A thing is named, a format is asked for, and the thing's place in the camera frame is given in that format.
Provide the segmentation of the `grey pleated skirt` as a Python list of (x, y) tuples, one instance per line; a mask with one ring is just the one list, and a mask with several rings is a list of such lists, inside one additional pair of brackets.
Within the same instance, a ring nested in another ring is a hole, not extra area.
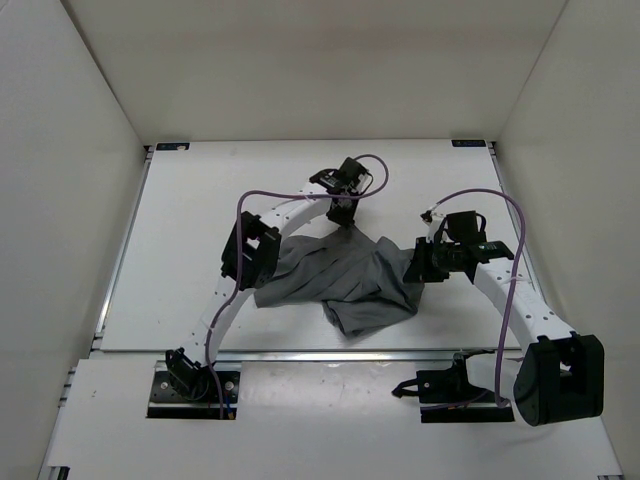
[(403, 281), (413, 254), (355, 227), (322, 238), (291, 236), (281, 244), (274, 276), (254, 293), (255, 303), (319, 303), (345, 337), (369, 334), (417, 315), (424, 285)]

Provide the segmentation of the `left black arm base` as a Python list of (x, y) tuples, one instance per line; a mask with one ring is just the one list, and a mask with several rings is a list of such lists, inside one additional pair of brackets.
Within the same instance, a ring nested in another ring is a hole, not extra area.
[(232, 364), (216, 371), (192, 362), (184, 349), (167, 350), (157, 362), (146, 416), (151, 419), (235, 420), (241, 370)]

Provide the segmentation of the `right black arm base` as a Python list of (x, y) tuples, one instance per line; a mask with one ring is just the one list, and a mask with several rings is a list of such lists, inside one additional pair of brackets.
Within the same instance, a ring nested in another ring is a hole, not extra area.
[(446, 369), (417, 370), (392, 391), (395, 398), (416, 398), (422, 424), (512, 423), (511, 407), (500, 408), (494, 393), (473, 386), (466, 370), (467, 356), (456, 354)]

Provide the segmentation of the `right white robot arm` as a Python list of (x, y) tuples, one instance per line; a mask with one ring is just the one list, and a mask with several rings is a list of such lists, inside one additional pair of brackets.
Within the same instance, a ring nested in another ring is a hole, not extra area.
[(474, 210), (422, 214), (428, 234), (417, 238), (407, 283), (442, 283), (463, 273), (503, 316), (523, 352), (510, 360), (497, 350), (455, 354), (441, 372), (420, 371), (415, 396), (427, 406), (460, 408), (495, 394), (531, 426), (598, 417), (604, 407), (604, 347), (554, 313), (518, 273), (515, 255), (486, 236)]

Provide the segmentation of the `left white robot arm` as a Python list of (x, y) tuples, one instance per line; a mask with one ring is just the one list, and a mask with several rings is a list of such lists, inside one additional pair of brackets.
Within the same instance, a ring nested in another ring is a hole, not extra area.
[(213, 294), (188, 339), (165, 352), (169, 383), (178, 395), (199, 401), (221, 391), (214, 363), (239, 310), (273, 277), (284, 239), (322, 215), (338, 225), (353, 223), (359, 200), (371, 195), (373, 175), (361, 164), (365, 158), (348, 157), (337, 169), (317, 172), (294, 194), (241, 195)]

